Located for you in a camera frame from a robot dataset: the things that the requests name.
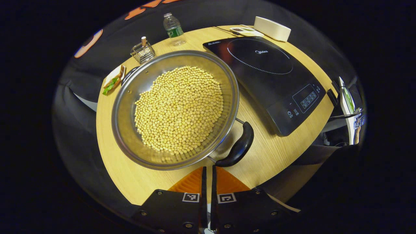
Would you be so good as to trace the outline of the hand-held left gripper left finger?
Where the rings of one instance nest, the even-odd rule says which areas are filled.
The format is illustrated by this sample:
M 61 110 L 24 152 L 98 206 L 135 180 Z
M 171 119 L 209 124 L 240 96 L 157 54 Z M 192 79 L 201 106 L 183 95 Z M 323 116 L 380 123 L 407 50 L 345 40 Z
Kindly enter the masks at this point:
M 189 173 L 169 190 L 154 190 L 131 219 L 157 234 L 204 233 L 208 227 L 206 167 Z

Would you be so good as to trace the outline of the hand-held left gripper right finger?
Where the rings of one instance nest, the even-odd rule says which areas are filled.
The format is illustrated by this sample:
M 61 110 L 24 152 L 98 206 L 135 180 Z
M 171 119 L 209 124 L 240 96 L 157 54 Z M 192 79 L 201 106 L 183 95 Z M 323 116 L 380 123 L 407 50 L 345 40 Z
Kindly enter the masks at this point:
M 215 234 L 270 234 L 298 215 L 260 188 L 249 189 L 222 167 L 212 167 L 211 231 Z

